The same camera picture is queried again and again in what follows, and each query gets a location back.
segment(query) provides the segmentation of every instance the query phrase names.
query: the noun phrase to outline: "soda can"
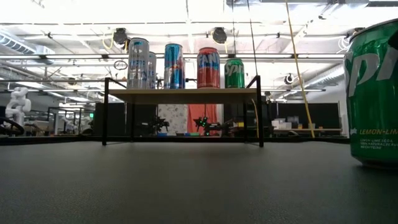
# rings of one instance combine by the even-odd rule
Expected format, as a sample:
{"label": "soda can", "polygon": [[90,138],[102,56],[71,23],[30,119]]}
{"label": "soda can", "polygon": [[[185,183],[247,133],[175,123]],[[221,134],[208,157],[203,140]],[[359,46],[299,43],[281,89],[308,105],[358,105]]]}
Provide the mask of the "soda can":
{"label": "soda can", "polygon": [[351,155],[398,167],[398,19],[368,27],[344,57]]}
{"label": "soda can", "polygon": [[224,66],[225,88],[245,88],[244,66],[240,58],[228,59]]}
{"label": "soda can", "polygon": [[129,44],[129,66],[127,88],[146,89],[148,74],[149,42],[143,38],[132,38]]}
{"label": "soda can", "polygon": [[149,52],[147,88],[150,90],[156,88],[156,59],[156,54]]}
{"label": "soda can", "polygon": [[164,88],[185,88],[183,49],[179,44],[167,44],[165,46]]}
{"label": "soda can", "polygon": [[220,55],[217,49],[200,49],[197,62],[197,88],[220,88]]}

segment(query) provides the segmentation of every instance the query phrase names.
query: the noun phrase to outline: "dark gray surface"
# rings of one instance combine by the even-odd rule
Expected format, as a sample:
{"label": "dark gray surface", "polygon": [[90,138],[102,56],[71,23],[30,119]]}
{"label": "dark gray surface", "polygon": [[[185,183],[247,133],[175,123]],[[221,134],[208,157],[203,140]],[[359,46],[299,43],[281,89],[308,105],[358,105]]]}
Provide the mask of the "dark gray surface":
{"label": "dark gray surface", "polygon": [[1,223],[398,223],[398,176],[349,146],[0,148]]}

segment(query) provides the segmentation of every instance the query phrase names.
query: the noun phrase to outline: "shelf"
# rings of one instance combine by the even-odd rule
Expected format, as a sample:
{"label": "shelf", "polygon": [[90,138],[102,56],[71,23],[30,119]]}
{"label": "shelf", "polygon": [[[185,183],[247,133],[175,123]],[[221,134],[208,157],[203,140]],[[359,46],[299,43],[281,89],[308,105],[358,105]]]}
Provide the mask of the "shelf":
{"label": "shelf", "polygon": [[189,90],[109,90],[125,102],[140,105],[243,103],[256,99],[255,88]]}

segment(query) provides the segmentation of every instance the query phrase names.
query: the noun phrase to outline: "can lid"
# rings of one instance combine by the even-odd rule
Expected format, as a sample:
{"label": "can lid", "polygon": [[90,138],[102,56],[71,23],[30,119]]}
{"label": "can lid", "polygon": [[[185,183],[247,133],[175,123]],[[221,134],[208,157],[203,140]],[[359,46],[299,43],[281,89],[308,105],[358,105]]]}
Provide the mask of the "can lid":
{"label": "can lid", "polygon": [[359,32],[357,32],[357,33],[355,33],[355,34],[350,38],[349,42],[351,43],[351,41],[353,41],[353,39],[354,39],[356,36],[358,36],[359,34],[362,34],[363,32],[366,32],[366,31],[368,31],[368,30],[370,30],[370,29],[373,29],[373,28],[376,28],[376,27],[379,27],[379,26],[383,26],[383,25],[386,25],[386,24],[389,24],[389,23],[392,23],[392,22],[398,22],[398,18],[397,18],[397,19],[391,19],[391,20],[389,20],[389,21],[384,21],[384,22],[380,22],[380,23],[378,23],[378,24],[371,25],[371,26],[369,26],[369,27],[367,27],[367,28],[365,28],[365,29],[363,29],[363,30],[361,30],[361,31],[359,31]]}
{"label": "can lid", "polygon": [[201,51],[201,50],[203,50],[203,49],[215,49],[215,50],[217,50],[217,49],[214,48],[214,47],[202,47],[201,49],[199,49],[199,51]]}
{"label": "can lid", "polygon": [[181,47],[182,47],[181,44],[166,44],[165,46],[167,46],[167,45],[178,45],[178,46],[181,46]]}
{"label": "can lid", "polygon": [[131,40],[144,40],[144,41],[146,41],[146,42],[148,42],[149,43],[149,41],[147,40],[147,39],[145,39],[145,38],[141,38],[141,37],[133,37]]}
{"label": "can lid", "polygon": [[240,60],[240,61],[242,61],[242,59],[240,59],[240,58],[229,58],[229,59],[226,60],[226,62],[229,61],[229,60]]}

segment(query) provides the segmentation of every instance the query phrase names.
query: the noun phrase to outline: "white humanoid robot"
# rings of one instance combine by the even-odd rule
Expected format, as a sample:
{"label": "white humanoid robot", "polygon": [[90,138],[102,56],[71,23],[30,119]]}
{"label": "white humanoid robot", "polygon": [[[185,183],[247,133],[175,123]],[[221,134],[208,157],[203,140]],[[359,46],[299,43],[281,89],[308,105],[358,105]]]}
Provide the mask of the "white humanoid robot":
{"label": "white humanoid robot", "polygon": [[65,122],[65,124],[67,124],[67,128],[66,130],[72,130],[74,132],[78,131],[78,126],[76,126],[75,124],[73,124],[73,121],[68,120],[66,117],[62,116],[61,117],[61,121]]}
{"label": "white humanoid robot", "polygon": [[25,113],[31,109],[31,102],[26,98],[28,89],[25,87],[17,87],[11,93],[11,100],[6,107],[6,118],[11,119],[15,116],[14,121],[24,126]]}

